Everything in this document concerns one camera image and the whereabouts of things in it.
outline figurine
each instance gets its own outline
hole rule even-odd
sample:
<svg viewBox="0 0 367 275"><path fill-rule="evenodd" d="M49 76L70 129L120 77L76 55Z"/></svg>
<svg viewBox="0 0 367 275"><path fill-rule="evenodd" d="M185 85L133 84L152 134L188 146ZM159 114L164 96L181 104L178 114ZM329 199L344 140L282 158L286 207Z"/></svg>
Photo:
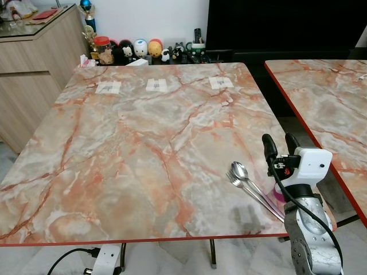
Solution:
<svg viewBox="0 0 367 275"><path fill-rule="evenodd" d="M159 57L161 55L161 53L162 53L162 50L163 50L163 45L162 45L161 40L159 40L159 39L152 39L149 42L148 52L149 52L149 54L151 56L153 56L153 58Z"/></svg>
<svg viewBox="0 0 367 275"><path fill-rule="evenodd" d="M176 43L175 47L174 47L174 50L173 50L173 55L172 55L172 58L173 59L177 59L177 60L182 60L182 54L184 53L184 44L181 42L180 44L179 43Z"/></svg>
<svg viewBox="0 0 367 275"><path fill-rule="evenodd" d="M143 39L135 40L134 50L137 57L144 58L148 54L148 43Z"/></svg>
<svg viewBox="0 0 367 275"><path fill-rule="evenodd" d="M112 50L112 55L115 59L115 65L126 65L129 63L128 58L125 57L123 49L119 47Z"/></svg>
<svg viewBox="0 0 367 275"><path fill-rule="evenodd" d="M110 43L111 43L111 50L117 49L119 47L119 45L115 40L110 40Z"/></svg>
<svg viewBox="0 0 367 275"><path fill-rule="evenodd" d="M78 9L81 13L85 16L85 23L89 26L91 26L94 30L94 32L97 32L96 30L96 21L94 20L94 11L95 6L92 5L91 1L89 0L80 0L80 6L78 6Z"/></svg>
<svg viewBox="0 0 367 275"><path fill-rule="evenodd" d="M161 53L162 55L162 62L167 62L170 59L170 51L168 49L164 49Z"/></svg>
<svg viewBox="0 0 367 275"><path fill-rule="evenodd" d="M119 47L124 51L125 57L128 59L128 63L131 63L136 60L134 58L134 47L129 40L121 40L119 43Z"/></svg>

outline white wall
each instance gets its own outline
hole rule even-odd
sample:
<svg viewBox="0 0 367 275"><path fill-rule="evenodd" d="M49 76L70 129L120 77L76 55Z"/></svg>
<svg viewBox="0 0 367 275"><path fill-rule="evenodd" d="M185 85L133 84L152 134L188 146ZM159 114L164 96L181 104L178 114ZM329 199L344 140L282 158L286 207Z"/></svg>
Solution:
<svg viewBox="0 0 367 275"><path fill-rule="evenodd" d="M35 5L54 5L54 0L31 0ZM59 0L61 4L75 0ZM209 0L91 0L96 6L97 33L118 41L161 39L166 46L194 39L201 28L206 39Z"/></svg>

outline table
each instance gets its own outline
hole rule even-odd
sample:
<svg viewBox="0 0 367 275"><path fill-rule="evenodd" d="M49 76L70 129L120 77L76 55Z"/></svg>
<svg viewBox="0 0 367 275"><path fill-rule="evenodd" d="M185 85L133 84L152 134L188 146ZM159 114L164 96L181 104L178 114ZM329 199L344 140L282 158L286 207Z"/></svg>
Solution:
<svg viewBox="0 0 367 275"><path fill-rule="evenodd" d="M166 89L147 92L149 79ZM121 86L99 94L101 81ZM286 151L244 64L78 69L0 185L0 244L285 236L225 175L240 161L272 194L264 133Z"/></svg>
<svg viewBox="0 0 367 275"><path fill-rule="evenodd" d="M367 226L365 60L272 60L266 68Z"/></svg>

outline tape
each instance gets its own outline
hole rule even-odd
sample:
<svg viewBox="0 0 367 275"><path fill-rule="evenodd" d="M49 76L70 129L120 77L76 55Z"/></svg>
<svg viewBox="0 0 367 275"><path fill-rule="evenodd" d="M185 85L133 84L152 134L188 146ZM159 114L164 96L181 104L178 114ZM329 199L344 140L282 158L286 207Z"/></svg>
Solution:
<svg viewBox="0 0 367 275"><path fill-rule="evenodd" d="M231 80L228 77L210 77L209 82L212 86L212 90L234 87Z"/></svg>
<svg viewBox="0 0 367 275"><path fill-rule="evenodd" d="M118 94L120 92L121 82L120 81L102 81L98 83L96 93L113 93Z"/></svg>
<svg viewBox="0 0 367 275"><path fill-rule="evenodd" d="M167 81L165 79L148 79L147 92L167 92Z"/></svg>

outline green cup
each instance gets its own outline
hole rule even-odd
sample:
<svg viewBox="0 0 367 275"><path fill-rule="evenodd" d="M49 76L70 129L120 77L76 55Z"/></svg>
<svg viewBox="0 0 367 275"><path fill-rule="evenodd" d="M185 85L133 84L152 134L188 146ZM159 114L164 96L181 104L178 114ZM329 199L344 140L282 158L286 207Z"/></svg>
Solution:
<svg viewBox="0 0 367 275"><path fill-rule="evenodd" d="M205 54L205 43L192 43L188 42L186 44L186 50L191 52L193 55L203 56Z"/></svg>

